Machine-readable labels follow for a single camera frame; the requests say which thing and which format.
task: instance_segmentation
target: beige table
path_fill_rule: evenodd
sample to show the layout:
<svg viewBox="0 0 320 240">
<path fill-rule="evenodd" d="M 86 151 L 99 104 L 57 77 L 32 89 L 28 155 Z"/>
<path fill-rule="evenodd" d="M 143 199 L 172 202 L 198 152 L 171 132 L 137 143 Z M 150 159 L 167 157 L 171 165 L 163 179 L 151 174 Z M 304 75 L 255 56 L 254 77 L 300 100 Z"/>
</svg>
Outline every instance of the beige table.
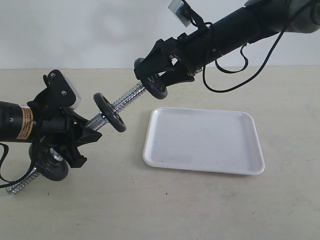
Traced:
<svg viewBox="0 0 320 240">
<path fill-rule="evenodd" d="M 211 86 L 237 76 L 208 69 Z M 44 88 L 49 70 L 1 70 L 2 101 L 25 104 Z M 132 70 L 63 70 L 93 117 L 93 94 L 115 100 L 137 81 Z M 0 191 L 0 240 L 316 240 L 320 236 L 320 67 L 268 67 L 246 87 L 211 93 L 194 83 L 143 95 L 121 113 L 127 131 L 103 127 L 82 147 L 88 157 L 62 182 L 40 177 L 15 196 Z M 234 176 L 147 166 L 142 150 L 150 113 L 160 106 L 244 111 L 253 116 L 266 169 Z M 28 144 L 11 143 L 3 175 L 29 164 Z"/>
</svg>

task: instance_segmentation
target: white background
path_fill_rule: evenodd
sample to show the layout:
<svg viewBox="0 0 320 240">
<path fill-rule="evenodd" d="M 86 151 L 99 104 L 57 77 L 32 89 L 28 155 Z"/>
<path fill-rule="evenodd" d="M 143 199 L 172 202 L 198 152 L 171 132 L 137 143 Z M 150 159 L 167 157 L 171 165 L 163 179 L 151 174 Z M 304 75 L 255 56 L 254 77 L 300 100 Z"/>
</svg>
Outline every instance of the white background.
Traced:
<svg viewBox="0 0 320 240">
<path fill-rule="evenodd" d="M 132 68 L 158 39 L 185 28 L 169 11 L 171 0 L 0 0 L 0 69 Z M 189 0 L 205 21 L 216 22 L 246 0 Z M 249 45 L 250 66 L 260 66 L 275 37 Z M 269 66 L 320 65 L 320 31 L 287 33 Z M 221 59 L 242 66 L 238 51 Z"/>
</svg>

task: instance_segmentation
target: white tray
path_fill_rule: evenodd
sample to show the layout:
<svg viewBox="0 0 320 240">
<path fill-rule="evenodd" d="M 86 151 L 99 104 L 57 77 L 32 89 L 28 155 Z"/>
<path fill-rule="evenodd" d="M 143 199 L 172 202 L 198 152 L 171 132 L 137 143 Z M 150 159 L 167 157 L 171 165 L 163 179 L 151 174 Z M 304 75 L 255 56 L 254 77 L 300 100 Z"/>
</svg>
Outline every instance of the white tray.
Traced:
<svg viewBox="0 0 320 240">
<path fill-rule="evenodd" d="M 254 120 L 240 111 L 155 109 L 143 160 L 158 168 L 238 175 L 259 175 L 265 169 Z"/>
</svg>

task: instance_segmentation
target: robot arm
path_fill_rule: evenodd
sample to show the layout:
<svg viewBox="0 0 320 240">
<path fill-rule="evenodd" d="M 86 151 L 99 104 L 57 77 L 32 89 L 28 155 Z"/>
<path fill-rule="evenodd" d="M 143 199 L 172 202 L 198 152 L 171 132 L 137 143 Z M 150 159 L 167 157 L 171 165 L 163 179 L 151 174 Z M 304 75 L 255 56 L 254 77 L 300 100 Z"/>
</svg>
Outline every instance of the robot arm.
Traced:
<svg viewBox="0 0 320 240">
<path fill-rule="evenodd" d="M 198 30 L 158 40 L 149 55 L 135 64 L 138 80 L 152 78 L 162 89 L 193 82 L 205 65 L 246 44 L 283 30 L 310 34 L 320 29 L 319 0 L 249 0 L 214 24 L 204 22 L 185 0 L 173 0 L 169 8 L 186 27 L 193 24 Z"/>
</svg>

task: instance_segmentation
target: metal bolt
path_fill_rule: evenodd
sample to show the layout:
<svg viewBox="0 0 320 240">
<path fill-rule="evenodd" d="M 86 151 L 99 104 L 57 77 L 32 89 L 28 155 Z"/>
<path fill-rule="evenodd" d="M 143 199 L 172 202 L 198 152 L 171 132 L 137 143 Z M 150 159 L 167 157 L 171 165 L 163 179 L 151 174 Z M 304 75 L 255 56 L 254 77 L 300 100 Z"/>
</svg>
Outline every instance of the metal bolt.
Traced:
<svg viewBox="0 0 320 240">
<path fill-rule="evenodd" d="M 129 91 L 127 91 L 123 96 L 121 96 L 118 100 L 116 100 L 112 104 L 114 112 L 120 113 L 123 109 L 125 109 L 127 106 L 129 106 L 131 103 L 133 103 L 137 98 L 139 98 L 145 91 L 146 91 L 146 88 L 141 82 L 138 83 L 137 85 L 135 85 L 133 88 L 131 88 Z M 105 118 L 103 118 L 101 113 L 99 113 L 94 118 L 92 118 L 90 121 L 88 121 L 87 124 L 85 125 L 85 127 L 92 129 L 94 131 L 98 131 L 100 128 L 102 128 L 107 123 L 108 123 L 108 121 Z M 54 159 L 56 159 L 57 161 L 63 161 L 63 157 L 60 156 L 52 148 L 50 149 L 50 153 L 52 154 Z M 40 173 L 38 172 L 37 168 L 35 167 L 25 179 L 21 180 L 19 183 L 15 184 L 13 186 L 7 187 L 6 191 L 10 195 L 15 195 L 39 176 L 40 176 Z"/>
</svg>

